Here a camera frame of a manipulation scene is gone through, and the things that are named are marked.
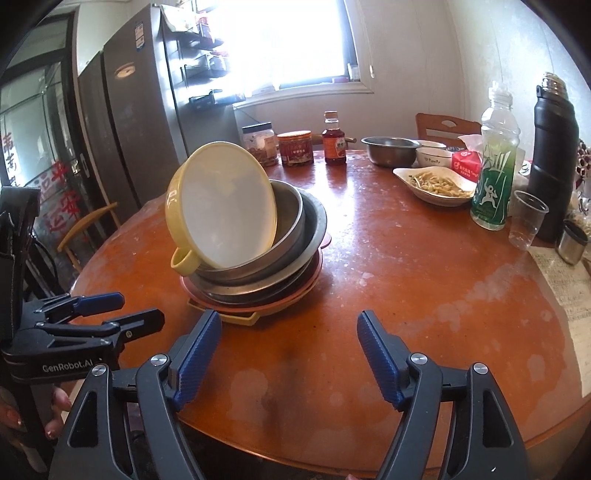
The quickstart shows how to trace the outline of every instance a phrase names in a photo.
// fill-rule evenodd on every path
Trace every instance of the yellow bowl handle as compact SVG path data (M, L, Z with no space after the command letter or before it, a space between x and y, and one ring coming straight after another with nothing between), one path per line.
M177 248L170 259L170 267L182 277L188 277L201 264L201 258L189 248Z

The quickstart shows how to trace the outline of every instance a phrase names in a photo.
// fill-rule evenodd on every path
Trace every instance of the stainless steel bowl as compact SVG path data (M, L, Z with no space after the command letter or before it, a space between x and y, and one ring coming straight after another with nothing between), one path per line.
M202 265L192 277L201 277L217 285L244 285L279 272L301 254L306 221L301 194L294 186L279 180L271 180L271 187L277 204L277 233L271 249L237 267Z
M216 285L212 282L191 275L190 281L211 299L226 304L254 304L262 299L267 299L269 295L278 294L283 287L292 284L295 275L302 273L306 265L310 262L326 233L326 211L324 206L310 193L300 190L306 211L306 224L304 228L305 248L300 255L281 271L262 280L236 286Z
M361 140L368 147L369 159L380 167L408 168L421 146L416 140L397 137L367 137Z

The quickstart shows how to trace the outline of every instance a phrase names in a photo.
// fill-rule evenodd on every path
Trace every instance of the red tissue packet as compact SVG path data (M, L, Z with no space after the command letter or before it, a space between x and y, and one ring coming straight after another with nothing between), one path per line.
M462 150L452 154L452 170L465 179L478 182L480 169L480 155L472 150Z

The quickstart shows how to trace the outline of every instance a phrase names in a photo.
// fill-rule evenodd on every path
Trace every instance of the white ceramic bowl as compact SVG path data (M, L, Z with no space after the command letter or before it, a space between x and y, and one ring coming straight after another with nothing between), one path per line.
M425 171L430 171L435 175L444 177L453 181L462 190L472 192L472 195L466 198L446 197L437 193L427 192L413 185L412 178L415 175L419 175ZM453 170L445 167L426 167L426 168L395 168L394 175L401 179L412 192L421 200L433 205L439 205L441 207L457 207L466 202L471 202L474 196L474 190L476 189L476 183L465 179L460 174L457 174Z
M420 147L417 149L419 167L452 167L452 152L442 148Z
M446 144L439 143L439 142L432 142L430 140L417 140L421 144L421 147L431 147L431 148L443 148L444 150L447 148Z

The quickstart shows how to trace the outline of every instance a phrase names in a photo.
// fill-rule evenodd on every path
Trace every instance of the window frame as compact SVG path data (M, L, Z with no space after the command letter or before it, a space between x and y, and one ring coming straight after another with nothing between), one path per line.
M349 78L347 74L348 63L357 64L361 81L332 83L332 77L324 77L282 84L279 86L279 90L275 92L260 93L246 98L243 102L235 103L234 107L236 109L308 96L374 92L372 55L361 2L360 0L336 0L336 2L343 35L343 67L345 74L341 77ZM197 0L187 0L186 3L191 5L193 11L196 11Z

